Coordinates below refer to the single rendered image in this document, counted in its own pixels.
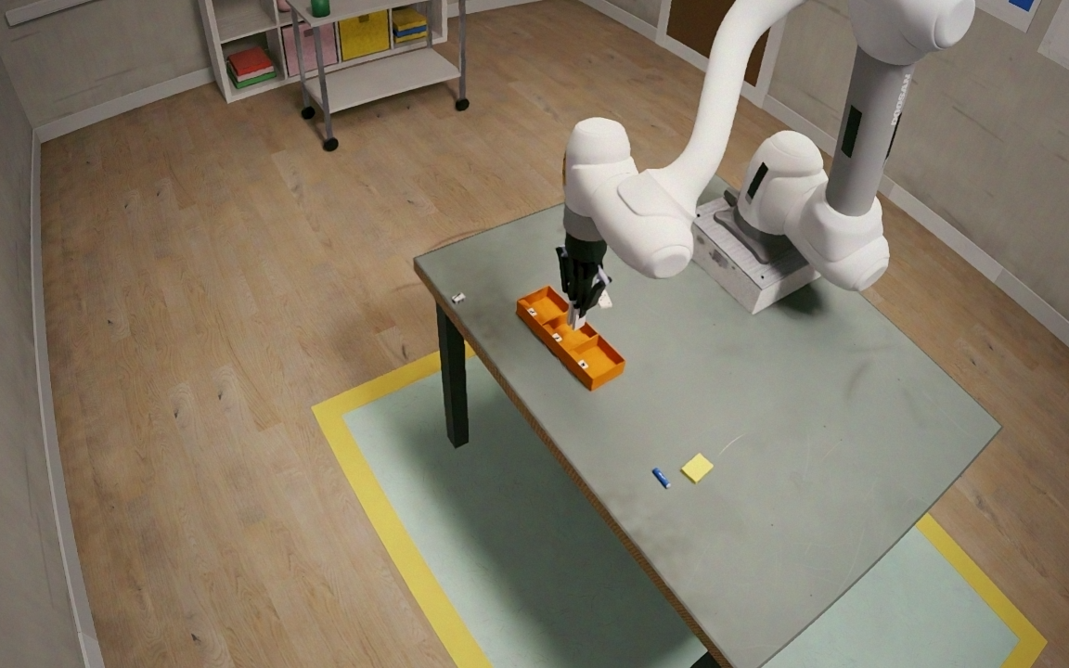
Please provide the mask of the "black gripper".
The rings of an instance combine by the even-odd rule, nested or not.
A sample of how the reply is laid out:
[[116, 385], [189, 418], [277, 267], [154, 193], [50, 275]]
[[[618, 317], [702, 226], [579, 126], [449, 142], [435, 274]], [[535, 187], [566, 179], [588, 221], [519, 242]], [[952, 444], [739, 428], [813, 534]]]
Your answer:
[[[606, 240], [575, 239], [567, 232], [566, 244], [556, 247], [559, 255], [561, 291], [568, 293], [569, 307], [567, 325], [576, 331], [585, 325], [586, 310], [597, 307], [611, 277], [603, 270], [603, 258], [607, 252]], [[567, 257], [568, 255], [568, 257]], [[583, 263], [591, 262], [591, 263]], [[593, 278], [597, 277], [595, 285]], [[567, 285], [570, 283], [569, 285]]]

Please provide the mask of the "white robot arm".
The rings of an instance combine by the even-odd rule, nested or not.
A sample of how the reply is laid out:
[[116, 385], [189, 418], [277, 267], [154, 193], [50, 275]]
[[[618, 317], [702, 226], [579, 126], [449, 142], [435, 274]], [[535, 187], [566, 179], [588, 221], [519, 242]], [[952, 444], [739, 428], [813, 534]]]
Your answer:
[[[570, 236], [605, 239], [611, 252], [645, 277], [666, 279], [686, 269], [694, 251], [690, 226], [696, 202], [724, 157], [754, 44], [807, 1], [735, 1], [710, 50], [688, 146], [667, 168], [638, 173], [629, 157], [626, 131], [614, 120], [591, 118], [575, 125], [561, 174], [563, 226]], [[828, 177], [814, 141], [802, 133], [776, 133], [754, 153], [740, 191], [731, 186], [724, 191], [731, 207], [715, 212], [714, 220], [759, 263], [796, 247], [828, 282], [862, 291], [888, 266], [877, 190], [915, 65], [928, 52], [961, 41], [975, 3], [847, 4], [856, 62]]]

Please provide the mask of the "orange three-compartment tray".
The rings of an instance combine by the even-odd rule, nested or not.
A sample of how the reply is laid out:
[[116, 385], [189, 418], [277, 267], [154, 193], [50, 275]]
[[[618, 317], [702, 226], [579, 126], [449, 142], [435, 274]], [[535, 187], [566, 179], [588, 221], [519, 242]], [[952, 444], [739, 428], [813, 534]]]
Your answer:
[[516, 314], [583, 385], [594, 391], [621, 375], [626, 360], [588, 322], [573, 331], [573, 325], [567, 325], [568, 307], [559, 293], [547, 285], [517, 300]]

